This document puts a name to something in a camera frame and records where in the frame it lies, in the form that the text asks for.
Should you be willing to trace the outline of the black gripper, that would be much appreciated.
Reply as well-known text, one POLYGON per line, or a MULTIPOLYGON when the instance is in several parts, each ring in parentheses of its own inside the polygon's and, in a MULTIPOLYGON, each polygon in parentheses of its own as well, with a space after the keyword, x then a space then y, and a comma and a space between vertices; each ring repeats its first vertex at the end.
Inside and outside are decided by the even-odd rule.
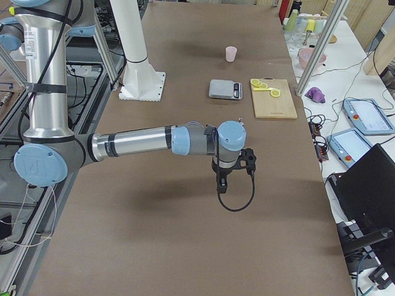
POLYGON ((233 171, 234 166, 225 165, 225 168, 223 168, 217 163, 216 157, 212 157, 211 166, 216 175, 217 193, 226 193, 228 188, 227 176, 233 171))

